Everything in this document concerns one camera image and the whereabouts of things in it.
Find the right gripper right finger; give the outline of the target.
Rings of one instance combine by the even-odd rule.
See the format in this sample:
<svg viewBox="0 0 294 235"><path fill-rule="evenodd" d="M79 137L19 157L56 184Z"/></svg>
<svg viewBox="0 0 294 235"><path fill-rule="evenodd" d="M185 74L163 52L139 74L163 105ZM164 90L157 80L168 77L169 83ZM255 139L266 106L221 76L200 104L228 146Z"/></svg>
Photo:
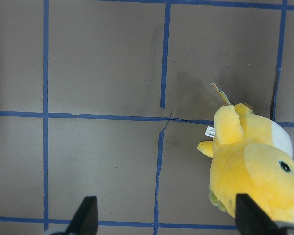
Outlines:
<svg viewBox="0 0 294 235"><path fill-rule="evenodd" d="M277 224L248 194L236 195L235 224L241 235L279 235Z"/></svg>

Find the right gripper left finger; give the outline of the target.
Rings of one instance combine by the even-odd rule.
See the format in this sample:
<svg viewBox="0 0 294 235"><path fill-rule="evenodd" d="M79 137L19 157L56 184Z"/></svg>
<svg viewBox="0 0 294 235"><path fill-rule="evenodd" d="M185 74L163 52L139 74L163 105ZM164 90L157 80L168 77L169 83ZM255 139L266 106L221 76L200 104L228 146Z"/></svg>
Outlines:
<svg viewBox="0 0 294 235"><path fill-rule="evenodd" d="M98 205L96 196L86 196L70 224L67 235L96 235L98 231Z"/></svg>

